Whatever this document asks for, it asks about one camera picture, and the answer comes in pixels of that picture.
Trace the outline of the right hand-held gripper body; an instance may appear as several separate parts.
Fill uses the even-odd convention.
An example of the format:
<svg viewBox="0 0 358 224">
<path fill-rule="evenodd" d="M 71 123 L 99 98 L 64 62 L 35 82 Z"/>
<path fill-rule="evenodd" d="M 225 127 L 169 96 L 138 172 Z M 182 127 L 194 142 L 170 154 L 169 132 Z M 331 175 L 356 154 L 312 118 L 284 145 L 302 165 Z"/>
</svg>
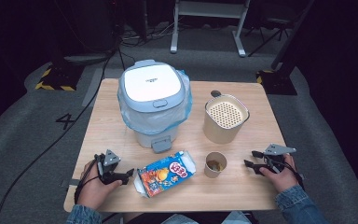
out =
<svg viewBox="0 0 358 224">
<path fill-rule="evenodd" d="M 296 149 L 293 147 L 285 147 L 276 144 L 270 144 L 266 150 L 264 151 L 264 159 L 266 165 L 270 168 L 270 170 L 274 173 L 280 173 L 285 165 L 284 165 L 284 155 L 295 153 Z"/>
</svg>

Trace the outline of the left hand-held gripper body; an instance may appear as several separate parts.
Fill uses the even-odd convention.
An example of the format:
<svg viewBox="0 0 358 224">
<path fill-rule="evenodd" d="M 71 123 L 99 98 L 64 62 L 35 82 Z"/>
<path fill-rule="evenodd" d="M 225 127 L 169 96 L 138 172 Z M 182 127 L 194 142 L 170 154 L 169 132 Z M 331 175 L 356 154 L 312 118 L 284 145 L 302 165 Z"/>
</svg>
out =
<svg viewBox="0 0 358 224">
<path fill-rule="evenodd" d="M 107 149 L 105 153 L 95 154 L 94 159 L 97 162 L 97 170 L 100 180 L 108 185 L 116 180 L 122 180 L 123 174 L 115 173 L 115 169 L 121 158 L 112 150 Z"/>
</svg>

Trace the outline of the blue snack box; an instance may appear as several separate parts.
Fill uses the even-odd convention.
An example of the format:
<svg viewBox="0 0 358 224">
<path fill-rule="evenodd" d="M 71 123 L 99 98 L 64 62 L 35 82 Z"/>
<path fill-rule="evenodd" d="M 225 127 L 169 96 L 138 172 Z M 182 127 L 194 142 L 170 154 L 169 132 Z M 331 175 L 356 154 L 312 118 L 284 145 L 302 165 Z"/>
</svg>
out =
<svg viewBox="0 0 358 224">
<path fill-rule="evenodd" d="M 133 184 L 138 193 L 151 198 L 184 182 L 196 172 L 196 163 L 190 153 L 182 150 L 138 168 Z"/>
</svg>

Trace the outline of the beige strainer canister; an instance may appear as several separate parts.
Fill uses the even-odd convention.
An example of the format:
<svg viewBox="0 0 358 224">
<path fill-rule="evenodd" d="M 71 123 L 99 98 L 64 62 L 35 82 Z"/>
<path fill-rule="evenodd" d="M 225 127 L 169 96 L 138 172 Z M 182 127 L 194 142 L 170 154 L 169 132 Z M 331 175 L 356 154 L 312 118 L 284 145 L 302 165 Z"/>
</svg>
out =
<svg viewBox="0 0 358 224">
<path fill-rule="evenodd" d="M 203 132 L 216 144 L 228 144 L 249 118 L 248 108 L 239 99 L 223 94 L 206 103 Z"/>
</svg>

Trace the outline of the brown paper cup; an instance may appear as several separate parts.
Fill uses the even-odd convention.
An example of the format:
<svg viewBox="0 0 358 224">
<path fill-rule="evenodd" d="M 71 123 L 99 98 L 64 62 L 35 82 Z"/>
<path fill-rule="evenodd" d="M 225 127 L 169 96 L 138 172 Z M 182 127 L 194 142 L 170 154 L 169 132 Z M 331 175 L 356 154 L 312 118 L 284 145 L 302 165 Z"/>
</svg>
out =
<svg viewBox="0 0 358 224">
<path fill-rule="evenodd" d="M 224 170 L 221 172 L 216 172 L 214 170 L 211 170 L 207 165 L 207 161 L 217 161 L 218 163 L 221 163 L 224 167 L 224 170 L 227 167 L 227 159 L 224 154 L 222 154 L 221 152 L 217 152 L 217 151 L 209 153 L 205 158 L 204 173 L 206 176 L 208 176 L 210 178 L 218 177 Z"/>
</svg>

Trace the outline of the white and blue pedal bin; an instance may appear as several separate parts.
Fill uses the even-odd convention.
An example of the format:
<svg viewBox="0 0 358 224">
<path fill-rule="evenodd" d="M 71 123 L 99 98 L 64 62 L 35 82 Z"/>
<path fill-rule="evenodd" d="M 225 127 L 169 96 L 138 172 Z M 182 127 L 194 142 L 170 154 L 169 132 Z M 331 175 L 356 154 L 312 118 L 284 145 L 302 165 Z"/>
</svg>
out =
<svg viewBox="0 0 358 224">
<path fill-rule="evenodd" d="M 126 69 L 119 79 L 127 105 L 139 112 L 159 112 L 179 105 L 185 98 L 185 86 L 174 67 L 154 60 L 144 60 Z M 157 134 L 134 131 L 142 147 L 156 153 L 172 148 L 178 127 Z"/>
</svg>

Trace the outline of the person's right hand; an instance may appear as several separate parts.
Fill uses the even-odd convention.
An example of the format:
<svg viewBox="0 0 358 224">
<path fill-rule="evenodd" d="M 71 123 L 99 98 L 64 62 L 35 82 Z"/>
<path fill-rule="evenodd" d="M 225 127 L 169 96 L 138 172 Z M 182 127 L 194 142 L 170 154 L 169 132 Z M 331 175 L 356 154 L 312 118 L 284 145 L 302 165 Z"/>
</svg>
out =
<svg viewBox="0 0 358 224">
<path fill-rule="evenodd" d="M 259 171 L 264 175 L 264 177 L 272 182 L 273 186 L 279 193 L 298 184 L 295 174 L 288 167 L 285 167 L 278 174 L 275 174 L 264 167 L 260 168 Z"/>
</svg>

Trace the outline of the person's left hand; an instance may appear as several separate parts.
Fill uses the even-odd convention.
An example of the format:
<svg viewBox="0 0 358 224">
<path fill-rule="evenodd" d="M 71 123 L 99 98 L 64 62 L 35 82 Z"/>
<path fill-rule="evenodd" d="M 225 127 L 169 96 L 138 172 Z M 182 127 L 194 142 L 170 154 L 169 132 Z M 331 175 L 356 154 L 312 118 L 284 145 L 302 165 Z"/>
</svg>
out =
<svg viewBox="0 0 358 224">
<path fill-rule="evenodd" d="M 80 179 L 84 182 L 84 185 L 79 193 L 77 204 L 85 205 L 94 210 L 98 210 L 105 199 L 122 185 L 120 180 L 105 185 L 98 177 L 97 165 L 92 161 L 85 165 Z"/>
</svg>

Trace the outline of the grey tape piece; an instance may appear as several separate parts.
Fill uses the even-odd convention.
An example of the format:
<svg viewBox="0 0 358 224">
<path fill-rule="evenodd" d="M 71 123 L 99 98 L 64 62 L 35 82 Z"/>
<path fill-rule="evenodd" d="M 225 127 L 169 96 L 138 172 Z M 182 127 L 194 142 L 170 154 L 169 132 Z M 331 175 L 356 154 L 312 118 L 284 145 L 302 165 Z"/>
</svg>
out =
<svg viewBox="0 0 358 224">
<path fill-rule="evenodd" d="M 79 184 L 78 179 L 64 179 L 60 186 L 66 189 L 69 189 L 70 187 L 76 187 Z"/>
</svg>

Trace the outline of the blue plastic bin liner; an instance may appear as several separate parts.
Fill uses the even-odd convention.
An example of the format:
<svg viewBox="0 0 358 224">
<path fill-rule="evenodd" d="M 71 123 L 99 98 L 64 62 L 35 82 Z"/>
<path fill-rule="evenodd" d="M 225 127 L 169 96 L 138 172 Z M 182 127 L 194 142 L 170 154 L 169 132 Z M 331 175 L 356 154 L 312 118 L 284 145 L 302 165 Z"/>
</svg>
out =
<svg viewBox="0 0 358 224">
<path fill-rule="evenodd" d="M 185 98 L 177 106 L 159 112 L 139 112 L 130 108 L 124 100 L 124 88 L 119 86 L 117 99 L 121 117 L 132 130 L 144 134 L 157 134 L 175 128 L 188 119 L 192 109 L 193 99 L 189 77 L 183 70 L 176 70 L 185 86 Z"/>
</svg>

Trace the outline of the black tripod stand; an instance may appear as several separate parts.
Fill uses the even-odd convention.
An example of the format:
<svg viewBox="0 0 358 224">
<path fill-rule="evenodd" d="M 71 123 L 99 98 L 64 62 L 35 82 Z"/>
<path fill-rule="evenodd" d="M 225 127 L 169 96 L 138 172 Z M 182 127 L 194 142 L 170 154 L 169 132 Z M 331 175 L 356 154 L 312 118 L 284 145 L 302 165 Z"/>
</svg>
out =
<svg viewBox="0 0 358 224">
<path fill-rule="evenodd" d="M 278 37 L 278 40 L 282 39 L 282 35 L 289 36 L 287 30 L 293 29 L 294 25 L 295 22 L 293 20 L 277 19 L 277 18 L 269 18 L 269 17 L 263 18 L 257 25 L 253 25 L 251 29 L 246 33 L 246 35 L 249 35 L 253 30 L 258 30 L 262 38 L 262 43 L 258 47 L 256 47 L 253 51 L 251 51 L 248 54 L 248 56 L 249 57 L 253 56 L 256 52 L 258 52 L 265 45 L 267 45 L 267 43 L 271 41 L 275 36 Z M 268 30 L 276 29 L 276 32 L 270 37 L 265 38 L 263 35 L 263 28 L 266 28 Z"/>
</svg>

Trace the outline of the white desk frame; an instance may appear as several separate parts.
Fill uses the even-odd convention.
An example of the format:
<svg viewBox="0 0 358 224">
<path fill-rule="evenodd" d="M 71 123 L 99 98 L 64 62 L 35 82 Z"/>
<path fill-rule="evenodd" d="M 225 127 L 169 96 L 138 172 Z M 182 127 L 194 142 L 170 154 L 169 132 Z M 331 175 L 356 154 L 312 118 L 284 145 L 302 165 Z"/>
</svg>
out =
<svg viewBox="0 0 358 224">
<path fill-rule="evenodd" d="M 238 19 L 239 22 L 237 25 L 237 29 L 232 32 L 232 35 L 239 56 L 245 57 L 246 51 L 241 43 L 241 30 L 247 16 L 250 2 L 251 0 L 245 0 L 245 2 L 242 4 L 230 4 L 175 0 L 175 6 L 173 10 L 173 33 L 170 52 L 176 53 L 178 50 L 179 17 L 199 16 L 224 19 Z"/>
</svg>

